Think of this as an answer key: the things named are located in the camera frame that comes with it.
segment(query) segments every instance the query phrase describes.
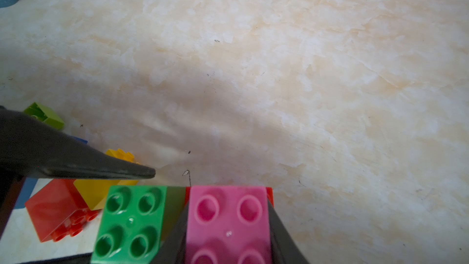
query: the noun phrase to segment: lego duplo brick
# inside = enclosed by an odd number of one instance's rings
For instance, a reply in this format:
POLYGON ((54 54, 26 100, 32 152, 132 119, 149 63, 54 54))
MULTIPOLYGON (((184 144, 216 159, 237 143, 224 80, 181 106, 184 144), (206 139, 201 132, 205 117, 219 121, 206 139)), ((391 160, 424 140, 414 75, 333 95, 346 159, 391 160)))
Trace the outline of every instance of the lego duplo brick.
POLYGON ((265 187, 191 187, 186 264, 270 264, 265 187))
POLYGON ((267 199, 269 199, 270 203, 272 204, 272 207, 274 207, 274 205, 273 205, 273 189, 271 187, 266 187, 266 191, 267 191, 267 199))
MULTIPOLYGON (((109 149, 106 151, 106 154, 125 161, 134 161, 132 153, 126 153, 121 149, 117 151, 109 149)), ((111 186, 134 186, 137 183, 138 180, 126 179, 77 179, 74 185, 82 195, 88 207, 91 210, 99 210, 104 208, 106 197, 111 186)))
POLYGON ((58 130, 62 129, 64 125, 63 120, 54 110, 37 102, 32 103, 23 112, 58 130))
MULTIPOLYGON (((273 204, 273 189, 271 187, 266 187, 267 191, 267 199, 269 199, 270 203, 272 204, 272 207, 274 207, 273 204)), ((189 202, 189 196, 191 195, 191 187, 186 187, 186 201, 184 204, 187 204, 189 202)))
POLYGON ((185 187, 110 187, 91 262, 149 263, 177 222, 185 194, 185 187))
POLYGON ((99 211, 91 211, 73 179, 53 179, 25 203, 41 242, 75 236, 99 211))

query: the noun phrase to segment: marble surface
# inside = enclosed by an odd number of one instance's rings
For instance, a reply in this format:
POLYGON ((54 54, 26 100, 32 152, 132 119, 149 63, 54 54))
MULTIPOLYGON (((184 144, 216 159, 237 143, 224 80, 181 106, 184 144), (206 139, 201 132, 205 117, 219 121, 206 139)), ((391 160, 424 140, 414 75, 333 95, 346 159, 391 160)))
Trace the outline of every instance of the marble surface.
MULTIPOLYGON (((157 169, 266 185, 312 263, 469 261, 469 0, 20 0, 0 103, 157 169)), ((3 263, 91 251, 98 221, 3 263)))

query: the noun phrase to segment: black mark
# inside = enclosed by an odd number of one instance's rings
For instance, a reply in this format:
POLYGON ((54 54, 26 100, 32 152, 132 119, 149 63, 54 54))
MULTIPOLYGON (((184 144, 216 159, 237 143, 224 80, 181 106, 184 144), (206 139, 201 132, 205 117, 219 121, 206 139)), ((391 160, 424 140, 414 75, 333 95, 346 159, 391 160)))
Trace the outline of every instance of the black mark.
POLYGON ((185 175, 188 175, 189 174, 189 186, 191 187, 192 186, 192 183, 191 183, 191 172, 189 171, 189 169, 187 169, 186 171, 184 171, 184 173, 182 174, 182 176, 185 176, 185 175))

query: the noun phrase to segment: lime green brick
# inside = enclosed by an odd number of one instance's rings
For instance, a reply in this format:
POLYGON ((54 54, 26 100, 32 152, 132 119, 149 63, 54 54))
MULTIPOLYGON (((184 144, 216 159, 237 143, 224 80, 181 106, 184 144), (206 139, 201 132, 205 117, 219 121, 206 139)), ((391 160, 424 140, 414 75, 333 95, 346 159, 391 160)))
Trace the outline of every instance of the lime green brick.
POLYGON ((63 120, 54 110, 37 102, 32 103, 23 112, 58 130, 62 129, 64 125, 63 120))
POLYGON ((93 264, 148 264, 184 208, 184 187, 112 186, 93 264))

